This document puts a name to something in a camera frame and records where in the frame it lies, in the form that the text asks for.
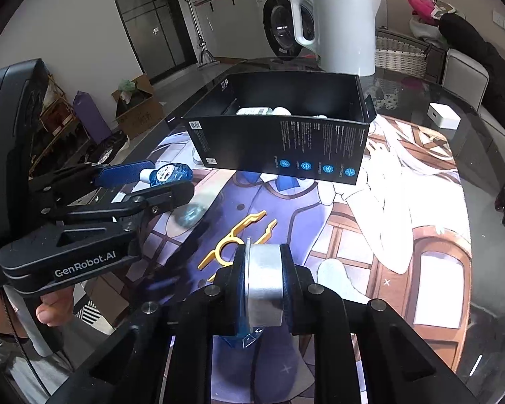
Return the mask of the person left hand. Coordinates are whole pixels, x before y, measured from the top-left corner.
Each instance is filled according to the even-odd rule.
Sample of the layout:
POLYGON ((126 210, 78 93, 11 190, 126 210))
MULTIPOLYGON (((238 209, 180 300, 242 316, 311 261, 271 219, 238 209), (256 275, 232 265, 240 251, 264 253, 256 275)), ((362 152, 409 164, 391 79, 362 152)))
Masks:
POLYGON ((36 309, 38 321, 49 327, 61 327, 73 318, 73 287, 65 287, 41 297, 36 309))

